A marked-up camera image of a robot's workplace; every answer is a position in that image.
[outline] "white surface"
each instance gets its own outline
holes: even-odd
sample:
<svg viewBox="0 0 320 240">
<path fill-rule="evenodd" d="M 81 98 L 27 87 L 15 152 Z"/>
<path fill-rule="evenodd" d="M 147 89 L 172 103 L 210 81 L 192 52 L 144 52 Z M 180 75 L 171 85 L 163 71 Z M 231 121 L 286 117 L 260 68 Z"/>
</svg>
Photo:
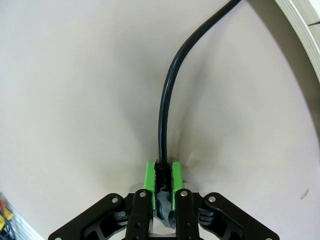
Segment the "white surface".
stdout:
<svg viewBox="0 0 320 240">
<path fill-rule="evenodd" d="M 170 62 L 225 2 L 0 2 L 0 189 L 43 237 L 143 181 Z M 169 155 L 281 240 L 318 240 L 319 109 L 278 6 L 243 1 L 181 67 Z"/>
<path fill-rule="evenodd" d="M 309 0 L 313 9 L 316 11 L 317 15 L 320 17 L 320 1 L 319 0 Z"/>
</svg>

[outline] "bolt head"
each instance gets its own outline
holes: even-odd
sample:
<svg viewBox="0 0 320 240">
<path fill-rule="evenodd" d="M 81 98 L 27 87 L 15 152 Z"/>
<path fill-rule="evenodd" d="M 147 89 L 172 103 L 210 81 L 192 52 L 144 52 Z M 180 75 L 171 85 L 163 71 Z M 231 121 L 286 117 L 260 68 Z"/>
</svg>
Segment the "bolt head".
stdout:
<svg viewBox="0 0 320 240">
<path fill-rule="evenodd" d="M 214 196 L 209 197 L 209 202 L 214 203 L 216 201 L 216 198 Z"/>
<path fill-rule="evenodd" d="M 117 197 L 112 198 L 111 202 L 113 202 L 114 204 L 117 203 L 118 202 L 118 198 Z"/>
<path fill-rule="evenodd" d="M 187 192 L 187 191 L 182 191 L 182 192 L 180 192 L 180 195 L 181 195 L 182 197 L 185 197 L 185 196 L 188 195 L 188 192 Z"/>
</svg>

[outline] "white curved object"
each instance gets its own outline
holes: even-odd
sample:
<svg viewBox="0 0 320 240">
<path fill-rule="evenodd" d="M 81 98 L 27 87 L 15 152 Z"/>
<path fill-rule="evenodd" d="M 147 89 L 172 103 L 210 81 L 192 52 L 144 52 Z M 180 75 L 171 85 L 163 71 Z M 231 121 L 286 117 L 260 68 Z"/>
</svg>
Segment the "white curved object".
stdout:
<svg viewBox="0 0 320 240">
<path fill-rule="evenodd" d="M 302 42 L 320 80 L 320 1 L 276 0 Z"/>
</svg>

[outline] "metal screw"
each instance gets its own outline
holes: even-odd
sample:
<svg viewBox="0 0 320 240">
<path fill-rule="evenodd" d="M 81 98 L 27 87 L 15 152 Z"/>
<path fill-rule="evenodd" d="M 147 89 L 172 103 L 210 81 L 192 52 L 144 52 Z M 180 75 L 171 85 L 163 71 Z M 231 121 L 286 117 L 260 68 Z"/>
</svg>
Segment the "metal screw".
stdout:
<svg viewBox="0 0 320 240">
<path fill-rule="evenodd" d="M 182 197 L 185 197 L 185 196 L 188 195 L 188 192 L 187 192 L 187 191 L 182 191 L 182 192 L 180 192 L 180 195 L 181 195 Z"/>
<path fill-rule="evenodd" d="M 216 201 L 216 198 L 214 196 L 210 196 L 209 197 L 209 202 L 210 203 L 214 203 Z"/>
<path fill-rule="evenodd" d="M 118 198 L 117 197 L 112 198 L 111 202 L 113 202 L 114 204 L 117 203 L 118 202 Z"/>
</svg>

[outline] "power cord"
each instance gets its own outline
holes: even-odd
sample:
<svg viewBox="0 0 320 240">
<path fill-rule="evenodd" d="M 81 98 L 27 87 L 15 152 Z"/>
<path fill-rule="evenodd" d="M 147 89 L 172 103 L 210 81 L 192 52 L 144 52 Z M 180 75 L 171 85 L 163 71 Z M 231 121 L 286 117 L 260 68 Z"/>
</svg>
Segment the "power cord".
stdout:
<svg viewBox="0 0 320 240">
<path fill-rule="evenodd" d="M 225 6 L 223 6 L 217 13 L 205 21 L 180 47 L 176 53 L 168 73 L 166 75 L 165 83 L 163 86 L 161 104 L 159 110 L 159 122 L 158 122 L 158 150 L 159 150 L 159 167 L 165 168 L 168 164 L 167 158 L 167 125 L 168 125 L 168 113 L 172 91 L 178 75 L 181 64 L 185 57 L 192 49 L 192 47 L 198 42 L 198 40 L 220 19 L 222 19 L 231 9 L 233 9 L 241 0 L 230 0 Z"/>
</svg>

